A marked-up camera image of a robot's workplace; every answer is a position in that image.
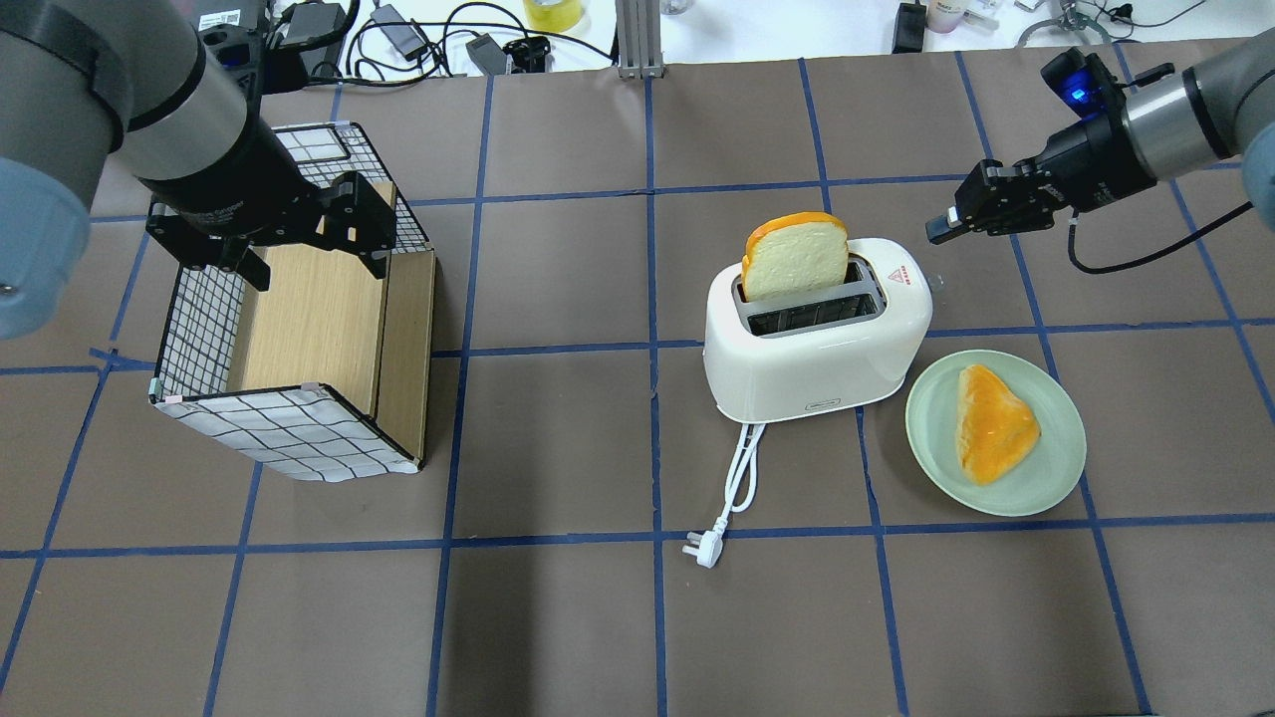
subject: electronic device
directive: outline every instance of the electronic device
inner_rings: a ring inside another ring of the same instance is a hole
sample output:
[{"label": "electronic device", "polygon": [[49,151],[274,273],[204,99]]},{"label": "electronic device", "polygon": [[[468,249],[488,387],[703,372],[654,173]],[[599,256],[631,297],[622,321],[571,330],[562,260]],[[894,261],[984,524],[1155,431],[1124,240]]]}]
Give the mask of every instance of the electronic device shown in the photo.
[{"label": "electronic device", "polygon": [[[287,43],[302,42],[332,32],[346,22],[346,9],[339,3],[298,3],[292,8]],[[301,54],[301,64],[312,77],[338,77],[340,51],[346,40],[307,50]]]},{"label": "electronic device", "polygon": [[845,282],[745,301],[742,264],[709,288],[704,370],[722,413],[768,424],[841,411],[899,390],[929,328],[921,267],[886,239],[852,239]]},{"label": "electronic device", "polygon": [[899,4],[894,18],[894,48],[891,55],[921,52],[926,43],[926,6],[915,3]]},{"label": "electronic device", "polygon": [[403,15],[394,9],[394,5],[385,4],[372,10],[372,22],[380,24],[381,32],[399,51],[399,55],[403,55],[404,60],[416,61],[430,48],[416,28],[408,24]]}]

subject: power plug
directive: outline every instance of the power plug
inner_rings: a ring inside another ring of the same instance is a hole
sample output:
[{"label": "power plug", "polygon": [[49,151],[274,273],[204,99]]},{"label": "power plug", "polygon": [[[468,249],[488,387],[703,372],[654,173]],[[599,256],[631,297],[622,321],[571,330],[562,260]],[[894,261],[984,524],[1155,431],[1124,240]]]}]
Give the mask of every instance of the power plug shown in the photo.
[{"label": "power plug", "polygon": [[718,559],[722,558],[722,535],[725,533],[725,518],[718,518],[717,523],[713,523],[711,531],[686,533],[686,541],[690,545],[683,545],[682,552],[694,555],[695,563],[704,568],[717,565]]}]

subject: bottle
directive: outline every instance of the bottle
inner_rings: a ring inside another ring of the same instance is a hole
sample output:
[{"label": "bottle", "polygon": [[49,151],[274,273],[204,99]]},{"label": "bottle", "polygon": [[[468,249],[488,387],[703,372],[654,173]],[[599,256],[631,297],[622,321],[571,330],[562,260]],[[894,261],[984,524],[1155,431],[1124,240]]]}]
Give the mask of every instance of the bottle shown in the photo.
[{"label": "bottle", "polygon": [[580,22],[580,0],[523,0],[527,20],[537,32],[566,32]]},{"label": "bottle", "polygon": [[946,34],[960,24],[965,17],[965,8],[969,8],[969,0],[929,0],[926,8],[926,27]]}]

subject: wooden panel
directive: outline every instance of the wooden panel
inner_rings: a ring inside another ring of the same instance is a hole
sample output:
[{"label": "wooden panel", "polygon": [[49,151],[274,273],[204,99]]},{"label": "wooden panel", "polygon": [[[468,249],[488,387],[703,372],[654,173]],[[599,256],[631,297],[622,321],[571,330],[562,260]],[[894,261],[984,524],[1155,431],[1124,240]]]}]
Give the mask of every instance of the wooden panel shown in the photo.
[{"label": "wooden panel", "polygon": [[376,425],[413,457],[425,455],[433,324],[433,251],[390,256]]},{"label": "wooden panel", "polygon": [[[393,204],[394,186],[376,185]],[[385,285],[354,256],[312,246],[272,246],[270,290],[247,287],[229,390],[316,381],[376,413]]]}]

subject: white desk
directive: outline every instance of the white desk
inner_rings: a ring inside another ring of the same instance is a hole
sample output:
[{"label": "white desk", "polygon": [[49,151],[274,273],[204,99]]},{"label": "white desk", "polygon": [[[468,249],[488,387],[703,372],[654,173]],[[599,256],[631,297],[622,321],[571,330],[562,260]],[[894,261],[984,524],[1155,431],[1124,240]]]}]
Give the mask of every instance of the white desk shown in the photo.
[{"label": "white desk", "polygon": [[[525,19],[520,0],[495,0]],[[602,50],[611,48],[615,31],[616,8],[612,0],[583,0],[584,18],[567,34],[585,40]],[[1119,5],[1109,0],[1109,5]],[[1193,0],[1141,0],[1135,3],[1133,20],[1144,24],[1165,20],[1193,4]],[[442,22],[459,0],[397,0],[394,6],[404,18],[421,22]],[[691,8],[676,17],[660,18],[660,36],[664,61],[673,63],[742,63],[754,60],[782,60],[793,57],[825,57],[839,55],[889,54],[894,37],[894,18],[899,0],[692,0]],[[1000,22],[997,31],[963,23],[950,34],[926,33],[926,51],[989,50],[1014,47],[1019,34],[1039,20],[1048,19],[1056,10],[1054,0],[1048,0],[1037,11],[1028,13],[1014,0],[1001,0],[993,18]],[[1093,5],[1081,4],[1086,14],[1096,14]],[[361,24],[372,10],[370,0],[363,0]],[[490,8],[467,8],[458,19],[462,22],[511,22],[506,15]],[[1104,23],[1113,36],[1128,32],[1126,26]],[[1275,3],[1271,0],[1207,0],[1200,8],[1159,28],[1136,28],[1132,38],[1144,42],[1164,40],[1197,40],[1205,37],[1250,37],[1275,26]],[[514,31],[476,28],[490,32],[500,43],[518,36]],[[437,37],[441,28],[431,28]],[[1091,42],[1098,41],[1089,33]],[[465,52],[464,37],[449,41],[451,69],[460,74],[478,74]],[[1031,46],[1075,45],[1075,34],[1061,31],[1039,31],[1031,36]],[[376,31],[367,33],[365,47],[377,59],[403,64],[384,37]],[[550,69],[579,70],[607,66],[607,61],[586,48],[571,42],[553,41]]]}]

